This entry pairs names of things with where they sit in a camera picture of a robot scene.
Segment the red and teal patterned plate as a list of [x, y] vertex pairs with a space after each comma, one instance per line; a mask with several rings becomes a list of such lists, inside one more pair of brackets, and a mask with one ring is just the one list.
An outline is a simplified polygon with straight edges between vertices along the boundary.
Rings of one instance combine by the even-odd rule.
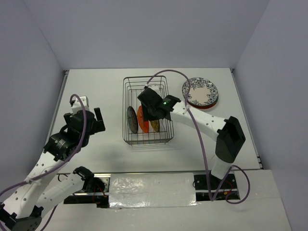
[[198, 100], [198, 99], [189, 99], [187, 103], [194, 108], [206, 110], [213, 108], [218, 103], [219, 97], [216, 98], [207, 98], [205, 100]]

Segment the blue floral white plate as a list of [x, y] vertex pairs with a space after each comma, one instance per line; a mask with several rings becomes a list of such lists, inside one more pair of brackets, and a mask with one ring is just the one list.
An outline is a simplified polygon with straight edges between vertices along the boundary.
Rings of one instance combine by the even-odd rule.
[[210, 80], [201, 77], [193, 77], [190, 78], [189, 81], [191, 88], [189, 91], [188, 100], [205, 100], [207, 98], [218, 97], [218, 89]]

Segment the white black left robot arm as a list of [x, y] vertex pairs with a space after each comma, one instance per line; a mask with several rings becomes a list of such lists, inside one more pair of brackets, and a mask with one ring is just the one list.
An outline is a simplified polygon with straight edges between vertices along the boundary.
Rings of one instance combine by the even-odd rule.
[[89, 143], [90, 136], [105, 131], [99, 108], [93, 112], [66, 113], [64, 120], [66, 125], [50, 136], [40, 159], [23, 183], [13, 186], [14, 193], [1, 203], [2, 231], [34, 231], [42, 218], [70, 194], [104, 188], [104, 183], [93, 172], [80, 166], [59, 184], [47, 189], [66, 161]]

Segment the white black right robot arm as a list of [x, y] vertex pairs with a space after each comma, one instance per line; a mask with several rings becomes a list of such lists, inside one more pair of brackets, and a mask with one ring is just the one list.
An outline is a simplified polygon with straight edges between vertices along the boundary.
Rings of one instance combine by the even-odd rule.
[[167, 95], [162, 98], [153, 89], [146, 87], [138, 95], [144, 119], [167, 119], [179, 122], [204, 133], [216, 142], [216, 159], [211, 170], [209, 183], [220, 188], [226, 182], [226, 173], [234, 163], [245, 143], [245, 135], [237, 118], [221, 118], [186, 105], [179, 98]]

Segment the yellow rimmed patterned plate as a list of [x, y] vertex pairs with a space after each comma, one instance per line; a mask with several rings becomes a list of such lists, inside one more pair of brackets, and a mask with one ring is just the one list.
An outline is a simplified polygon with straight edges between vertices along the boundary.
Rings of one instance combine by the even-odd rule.
[[150, 123], [151, 123], [151, 126], [152, 126], [152, 128], [155, 132], [160, 132], [160, 122], [159, 122], [159, 120], [152, 120], [152, 121], [150, 121]]

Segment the orange red plate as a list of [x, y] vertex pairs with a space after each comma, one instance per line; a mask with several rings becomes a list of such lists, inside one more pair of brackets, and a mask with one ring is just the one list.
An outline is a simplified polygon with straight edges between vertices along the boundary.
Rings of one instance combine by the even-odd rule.
[[138, 123], [139, 123], [141, 130], [144, 133], [148, 133], [149, 132], [149, 122], [145, 121], [144, 119], [143, 110], [142, 110], [141, 105], [139, 106], [138, 111], [137, 111], [137, 118], [138, 118]]

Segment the light green small plate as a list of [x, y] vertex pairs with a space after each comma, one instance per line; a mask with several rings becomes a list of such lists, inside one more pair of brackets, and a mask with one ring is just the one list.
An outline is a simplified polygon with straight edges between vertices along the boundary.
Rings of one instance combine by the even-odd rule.
[[127, 108], [126, 120], [127, 120], [128, 127], [131, 130], [131, 132], [133, 134], [137, 134], [138, 133], [138, 119], [137, 119], [136, 112], [132, 106], [129, 106]]

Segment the silver foil tape panel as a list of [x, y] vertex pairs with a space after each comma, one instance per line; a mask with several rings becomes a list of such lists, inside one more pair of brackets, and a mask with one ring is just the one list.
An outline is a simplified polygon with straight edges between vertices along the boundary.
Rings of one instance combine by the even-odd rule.
[[193, 173], [115, 174], [110, 177], [110, 208], [197, 205]]

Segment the aluminium table edge rail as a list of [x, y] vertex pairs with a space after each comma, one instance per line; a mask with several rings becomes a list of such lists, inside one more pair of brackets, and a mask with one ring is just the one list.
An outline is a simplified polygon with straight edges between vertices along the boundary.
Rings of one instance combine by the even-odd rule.
[[61, 104], [61, 100], [62, 100], [62, 96], [63, 96], [63, 92], [64, 92], [64, 89], [65, 89], [65, 85], [66, 85], [66, 82], [67, 82], [68, 75], [69, 75], [69, 70], [64, 70], [64, 78], [62, 80], [61, 88], [60, 88], [60, 91], [59, 91], [59, 94], [58, 94], [55, 110], [54, 110], [53, 117], [52, 117], [52, 120], [51, 120], [51, 125], [50, 125], [48, 135], [47, 135], [47, 138], [46, 138], [46, 142], [45, 142], [46, 144], [49, 141], [49, 137], [52, 135], [53, 127], [54, 127], [54, 124], [55, 124], [55, 120], [57, 118], [58, 110], [59, 110], [59, 107], [60, 107], [60, 104]]

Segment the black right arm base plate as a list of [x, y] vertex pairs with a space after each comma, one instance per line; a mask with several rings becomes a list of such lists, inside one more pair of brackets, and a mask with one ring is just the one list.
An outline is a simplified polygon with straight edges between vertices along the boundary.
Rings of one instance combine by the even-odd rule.
[[[216, 191], [221, 180], [212, 175], [209, 176], [210, 176], [211, 190]], [[206, 174], [194, 175], [193, 186], [195, 187], [196, 190], [208, 190]], [[237, 183], [234, 174], [229, 174], [227, 178], [224, 180], [222, 186], [220, 187], [221, 190], [232, 190], [236, 188], [237, 188]]]

